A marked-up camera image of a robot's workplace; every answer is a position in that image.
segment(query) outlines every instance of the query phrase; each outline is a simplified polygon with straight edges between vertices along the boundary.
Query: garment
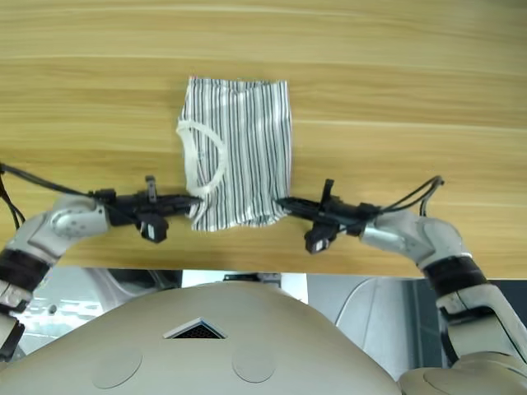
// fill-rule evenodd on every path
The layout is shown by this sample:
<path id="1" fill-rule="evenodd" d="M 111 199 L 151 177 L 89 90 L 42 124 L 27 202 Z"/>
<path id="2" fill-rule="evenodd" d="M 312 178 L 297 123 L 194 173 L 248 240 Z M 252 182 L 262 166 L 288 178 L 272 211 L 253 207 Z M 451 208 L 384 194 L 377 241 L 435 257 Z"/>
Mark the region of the garment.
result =
<path id="1" fill-rule="evenodd" d="M 286 215 L 275 199 L 291 185 L 287 82 L 191 77 L 176 132 L 187 190 L 203 202 L 195 230 L 271 225 Z"/>

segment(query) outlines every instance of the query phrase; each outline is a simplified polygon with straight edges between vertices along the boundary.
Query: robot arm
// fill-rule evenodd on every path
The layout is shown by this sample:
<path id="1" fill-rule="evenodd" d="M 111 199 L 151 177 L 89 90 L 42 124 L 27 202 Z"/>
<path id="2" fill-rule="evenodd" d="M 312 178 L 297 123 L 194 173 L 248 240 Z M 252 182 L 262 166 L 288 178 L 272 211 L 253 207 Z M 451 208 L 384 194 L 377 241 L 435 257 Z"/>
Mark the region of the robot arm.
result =
<path id="1" fill-rule="evenodd" d="M 10 360 L 24 326 L 10 315 L 21 313 L 35 288 L 74 244 L 102 235 L 112 226 L 135 225 L 144 239 L 166 238 L 165 216 L 181 215 L 200 199 L 185 195 L 158 196 L 155 179 L 147 191 L 118 197 L 113 189 L 64 194 L 51 210 L 24 222 L 0 252 L 0 361 Z"/>
<path id="2" fill-rule="evenodd" d="M 389 210 L 364 203 L 355 207 L 332 196 L 332 186 L 328 180 L 320 203 L 295 197 L 279 201 L 292 215 L 314 222 L 305 235 L 306 249 L 323 251 L 345 233 L 411 259 L 436 292 L 436 306 L 447 322 L 443 342 L 453 369 L 409 372 L 400 380 L 405 393 L 496 393 L 494 385 L 501 386 L 499 393 L 527 390 L 527 329 L 499 288 L 487 281 L 457 229 L 425 215 L 423 206 L 434 189 L 423 195 L 417 216 L 407 208 L 419 199 Z"/>
<path id="3" fill-rule="evenodd" d="M 0 253 L 0 360 L 9 360 L 24 326 L 9 313 L 23 312 L 33 291 L 79 241 L 110 229 L 106 207 L 93 198 L 64 195 L 54 207 L 24 222 Z"/>
<path id="4" fill-rule="evenodd" d="M 499 288 L 490 284 L 451 224 L 399 211 L 379 216 L 363 243 L 412 259 L 437 294 L 456 357 L 481 351 L 527 362 L 527 330 Z"/>

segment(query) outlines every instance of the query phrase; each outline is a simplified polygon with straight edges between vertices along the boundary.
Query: wood grain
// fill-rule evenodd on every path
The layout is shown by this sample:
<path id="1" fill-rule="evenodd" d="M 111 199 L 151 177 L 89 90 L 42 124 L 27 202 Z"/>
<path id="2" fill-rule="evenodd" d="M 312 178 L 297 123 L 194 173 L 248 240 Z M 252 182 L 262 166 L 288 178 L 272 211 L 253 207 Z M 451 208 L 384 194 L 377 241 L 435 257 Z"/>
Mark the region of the wood grain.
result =
<path id="1" fill-rule="evenodd" d="M 293 194 L 333 178 L 341 198 L 385 204 L 442 174 L 432 215 L 489 276 L 527 277 L 525 21 L 521 0 L 3 0 L 0 160 L 84 190 L 132 193 L 155 174 L 181 191 L 188 77 L 287 79 Z M 27 215 L 56 198 L 6 182 Z M 177 218 L 159 246 L 119 229 L 61 264 L 418 275 L 353 239 L 311 257 L 308 227 L 201 234 Z"/>

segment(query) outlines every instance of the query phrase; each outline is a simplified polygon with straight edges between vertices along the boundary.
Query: black cable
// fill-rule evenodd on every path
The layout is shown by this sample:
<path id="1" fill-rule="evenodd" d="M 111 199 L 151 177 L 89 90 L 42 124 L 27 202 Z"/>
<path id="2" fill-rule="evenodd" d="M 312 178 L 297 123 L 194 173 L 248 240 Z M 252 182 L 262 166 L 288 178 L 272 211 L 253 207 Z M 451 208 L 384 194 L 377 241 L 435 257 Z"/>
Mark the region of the black cable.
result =
<path id="1" fill-rule="evenodd" d="M 84 197 L 87 197 L 87 198 L 93 198 L 96 202 L 103 204 L 105 206 L 105 208 L 107 208 L 109 211 L 113 211 L 113 212 L 119 214 L 121 217 L 123 217 L 124 219 L 129 221 L 131 224 L 134 224 L 134 225 L 138 225 L 139 224 L 139 221 L 137 219 L 133 219 L 131 216 L 128 216 L 124 212 L 120 211 L 118 208 L 113 207 L 110 204 L 107 204 L 107 203 L 101 201 L 100 199 L 97 199 L 96 197 L 94 197 L 90 193 L 79 192 L 79 191 L 77 191 L 75 189 L 71 189 L 71 188 L 65 187 L 65 186 L 60 185 L 60 184 L 52 183 L 51 181 L 48 181 L 47 179 L 42 179 L 41 177 L 38 177 L 38 176 L 36 176 L 34 174 L 31 174 L 31 173 L 28 173 L 28 172 L 26 172 L 24 170 L 20 170 L 20 169 L 18 169 L 16 167 L 12 167 L 10 165 L 6 165 L 4 163 L 1 163 L 0 164 L 0 174 L 3 174 L 3 173 L 13 174 L 13 175 L 15 175 L 16 177 L 18 177 L 20 179 L 24 179 L 25 181 L 28 181 L 28 182 L 30 182 L 32 184 L 38 185 L 38 186 L 43 187 L 43 188 L 51 189 L 52 191 L 55 191 L 55 192 L 66 193 L 66 194 L 70 194 L 70 195 L 79 195 L 79 196 L 84 196 Z M 20 219 L 21 223 L 24 223 L 26 221 L 26 219 L 25 219 L 24 215 L 21 213 L 21 211 L 11 202 L 11 199 L 9 199 L 9 197 L 7 195 L 7 191 L 3 187 L 3 184 L 1 184 L 0 196 L 3 198 L 3 200 L 9 206 L 11 214 L 13 215 L 13 220 L 15 222 L 15 227 L 18 229 L 20 227 L 19 219 Z"/>
<path id="2" fill-rule="evenodd" d="M 397 212 L 397 211 L 406 210 L 406 209 L 408 209 L 410 207 L 415 206 L 419 202 L 421 202 L 421 206 L 420 206 L 420 209 L 419 209 L 419 215 L 427 216 L 427 203 L 428 203 L 428 200 L 430 199 L 431 195 L 433 195 L 434 192 L 441 185 L 443 185 L 444 183 L 445 183 L 445 181 L 443 180 L 443 178 L 441 176 L 437 175 L 436 177 L 433 177 L 433 178 L 429 179 L 428 181 L 426 181 L 423 185 L 421 185 L 419 188 L 415 189 L 414 191 L 412 191 L 411 193 L 409 193 L 408 195 L 406 195 L 402 199 L 399 199 L 397 202 L 395 202 L 393 204 L 390 204 L 389 206 L 383 208 L 380 213 L 381 214 L 385 214 L 387 212 Z M 406 202 L 409 198 L 411 198 L 412 196 L 414 196 L 417 193 L 421 192 L 424 188 L 426 188 L 428 186 L 430 186 L 430 188 L 428 188 L 428 190 L 425 193 L 423 193 L 421 196 L 419 196 L 415 200 L 411 201 L 410 203 L 407 203 L 407 204 L 405 204 L 403 206 L 400 206 L 400 204 Z"/>
<path id="3" fill-rule="evenodd" d="M 2 169 L 0 169 L 0 198 L 6 203 L 7 208 L 9 208 L 9 212 L 11 213 L 13 217 L 13 222 L 15 223 L 15 228 L 20 228 L 21 224 L 23 224 L 26 221 L 26 218 L 22 214 L 22 212 L 16 207 L 11 198 L 9 197 L 9 194 L 7 193 L 6 188 L 3 185 L 2 180 L 2 174 L 4 172 Z"/>
<path id="4" fill-rule="evenodd" d="M 51 189 L 51 190 L 53 190 L 55 192 L 67 193 L 67 194 L 70 194 L 70 195 L 88 196 L 87 193 L 79 192 L 79 191 L 76 191 L 75 189 L 71 189 L 71 188 L 68 188 L 68 187 L 64 187 L 63 185 L 60 185 L 60 184 L 55 184 L 55 183 L 49 182 L 46 179 L 42 179 L 41 177 L 37 177 L 34 174 L 27 173 L 26 171 L 17 169 L 16 167 L 12 167 L 12 166 L 6 165 L 4 163 L 0 164 L 0 166 L 1 166 L 0 167 L 0 171 L 6 172 L 6 173 L 9 173 L 9 174 L 13 174 L 13 175 L 15 175 L 16 177 L 18 177 L 20 179 L 24 179 L 25 181 L 28 181 L 28 182 L 33 183 L 35 185 L 39 185 L 40 187 Z"/>

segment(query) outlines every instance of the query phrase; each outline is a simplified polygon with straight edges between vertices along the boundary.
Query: white elastic band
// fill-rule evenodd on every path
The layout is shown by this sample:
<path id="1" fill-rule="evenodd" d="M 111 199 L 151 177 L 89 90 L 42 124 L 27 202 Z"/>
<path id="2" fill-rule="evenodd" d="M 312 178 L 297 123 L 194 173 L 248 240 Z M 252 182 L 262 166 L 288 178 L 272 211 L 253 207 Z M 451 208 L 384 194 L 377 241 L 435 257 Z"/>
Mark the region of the white elastic band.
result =
<path id="1" fill-rule="evenodd" d="M 217 169 L 208 184 L 198 185 L 198 150 L 194 144 L 191 129 L 208 137 L 217 149 Z M 221 138 L 207 125 L 199 122 L 181 120 L 175 132 L 181 137 L 184 148 L 184 172 L 187 178 L 187 191 L 193 196 L 208 195 L 222 181 L 227 166 L 226 148 Z"/>

